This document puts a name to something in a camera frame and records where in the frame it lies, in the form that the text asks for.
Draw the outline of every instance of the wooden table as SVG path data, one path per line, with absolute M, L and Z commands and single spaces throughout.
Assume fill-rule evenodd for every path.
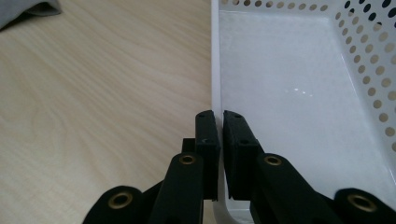
M 108 189 L 148 189 L 210 108 L 208 0 L 60 2 L 0 33 L 2 224 L 81 223 Z

